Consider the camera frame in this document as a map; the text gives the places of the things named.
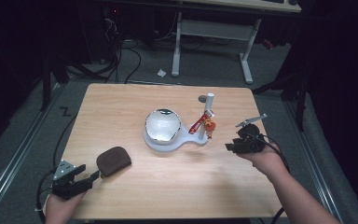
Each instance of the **table surface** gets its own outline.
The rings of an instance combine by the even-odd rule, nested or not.
[[[200,95],[214,93],[216,129],[204,146],[157,152],[145,143],[148,114],[176,112],[189,128],[203,112]],[[79,219],[273,217],[281,208],[274,188],[252,164],[227,151],[235,124],[260,113],[245,88],[91,84],[62,158],[86,164],[77,179],[98,170],[97,157],[124,147],[132,165],[104,179],[76,209]],[[266,133],[262,120],[255,122]]]
[[[270,11],[282,11],[282,12],[300,12],[301,7],[299,5],[292,6],[288,3],[288,0],[284,0],[284,3],[273,3],[262,0],[183,0],[183,2],[220,5],[227,7],[245,7],[255,8]]]

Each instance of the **table leg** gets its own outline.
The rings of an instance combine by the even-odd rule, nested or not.
[[[173,77],[179,76],[181,32],[182,32],[182,12],[178,12],[178,22],[176,27],[176,45],[175,45],[175,52],[173,53],[173,62],[172,62]]]
[[[248,40],[248,45],[246,46],[245,52],[240,54],[242,72],[243,72],[243,75],[245,76],[245,82],[247,84],[253,83],[252,74],[251,74],[251,71],[249,69],[249,64],[248,64],[248,57],[251,52],[252,45],[255,42],[255,36],[257,35],[257,31],[258,31],[258,27],[260,26],[260,22],[261,22],[260,19],[257,19],[255,21],[255,26],[252,29],[251,36]]]

